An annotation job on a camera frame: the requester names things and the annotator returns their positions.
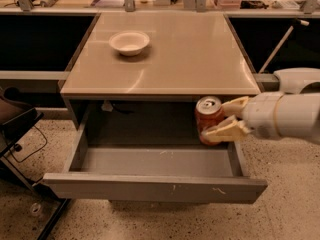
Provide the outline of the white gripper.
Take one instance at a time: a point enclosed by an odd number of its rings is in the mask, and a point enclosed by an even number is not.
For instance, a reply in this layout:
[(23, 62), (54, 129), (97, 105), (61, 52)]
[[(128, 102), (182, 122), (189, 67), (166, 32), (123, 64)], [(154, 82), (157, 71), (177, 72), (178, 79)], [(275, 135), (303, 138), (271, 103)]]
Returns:
[(264, 92), (251, 99), (243, 96), (224, 102), (222, 109), (227, 118), (203, 130), (201, 136), (211, 143), (232, 142), (244, 139), (251, 130), (260, 139), (279, 139), (276, 108), (283, 96), (283, 92)]

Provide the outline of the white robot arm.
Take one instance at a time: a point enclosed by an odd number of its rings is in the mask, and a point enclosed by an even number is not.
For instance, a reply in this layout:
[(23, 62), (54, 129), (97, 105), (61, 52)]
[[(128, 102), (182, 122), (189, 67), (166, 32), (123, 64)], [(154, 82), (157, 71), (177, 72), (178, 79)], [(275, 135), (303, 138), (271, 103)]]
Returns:
[(320, 70), (289, 68), (273, 73), (279, 90), (243, 96), (222, 104), (224, 119), (199, 130), (204, 143), (232, 142), (252, 134), (260, 139), (320, 141), (320, 93), (307, 87), (320, 82)]

